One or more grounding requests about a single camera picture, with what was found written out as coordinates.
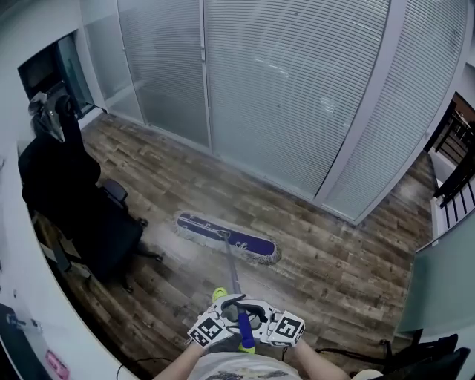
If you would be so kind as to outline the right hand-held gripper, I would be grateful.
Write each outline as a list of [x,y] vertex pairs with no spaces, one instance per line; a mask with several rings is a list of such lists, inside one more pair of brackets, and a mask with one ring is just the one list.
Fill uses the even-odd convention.
[[256,315],[260,321],[270,321],[270,324],[259,322],[251,323],[252,336],[255,340],[267,340],[273,347],[294,347],[305,330],[302,318],[284,311],[273,312],[275,308],[262,300],[240,300],[237,306],[251,315]]

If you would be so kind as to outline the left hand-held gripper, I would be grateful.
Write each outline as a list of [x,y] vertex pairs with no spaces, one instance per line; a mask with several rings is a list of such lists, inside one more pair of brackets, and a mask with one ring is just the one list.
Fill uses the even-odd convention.
[[200,315],[187,332],[188,337],[203,349],[207,349],[231,338],[233,333],[239,333],[238,321],[224,320],[221,316],[238,316],[242,311],[238,301],[245,297],[245,294],[230,294],[214,300],[212,309]]

